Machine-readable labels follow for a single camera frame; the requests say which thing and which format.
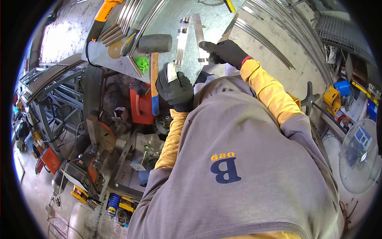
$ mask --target metal grate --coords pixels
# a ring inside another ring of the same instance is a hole
[[[315,13],[313,27],[323,43],[347,50],[375,64],[369,44],[352,22]]]

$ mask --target yellow and black grinder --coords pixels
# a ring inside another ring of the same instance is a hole
[[[90,63],[89,54],[87,52],[87,47],[89,45],[89,42],[91,41],[95,42],[98,39],[103,27],[105,26],[107,18],[110,16],[115,6],[117,6],[118,4],[121,4],[122,2],[123,0],[104,0],[104,3],[102,4],[101,8],[98,10],[98,13],[94,18],[94,22],[92,26],[90,27],[89,33],[87,34],[87,38],[86,38],[85,54],[89,64],[94,67],[97,67],[97,66]]]

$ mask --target blue container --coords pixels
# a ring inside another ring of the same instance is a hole
[[[374,104],[374,102],[371,99],[369,99],[367,101],[366,113],[375,122],[377,122],[377,111],[378,106],[376,106],[376,104]]]
[[[348,81],[340,81],[334,83],[334,88],[340,92],[340,96],[348,96],[351,93],[350,83]]]
[[[110,193],[109,202],[106,207],[107,214],[109,214],[110,217],[115,217],[120,200],[121,197],[118,194]]]

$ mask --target ingco logo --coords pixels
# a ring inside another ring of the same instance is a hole
[[[109,17],[109,14],[112,12],[112,10],[113,10],[113,7],[111,7],[110,10],[107,12],[105,19],[107,19]]]

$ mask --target navy letter b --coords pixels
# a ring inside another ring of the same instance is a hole
[[[235,159],[236,158],[221,159],[221,160],[215,161],[211,165],[211,172],[216,174],[216,177],[215,177],[216,182],[218,182],[220,184],[228,184],[230,182],[236,182],[236,181],[241,180],[241,177],[238,177],[238,174],[236,172],[236,166],[235,166],[235,162],[234,162]],[[219,165],[222,162],[227,163],[227,170],[226,171],[221,171],[219,169]],[[225,174],[228,174],[228,180],[224,179]]]

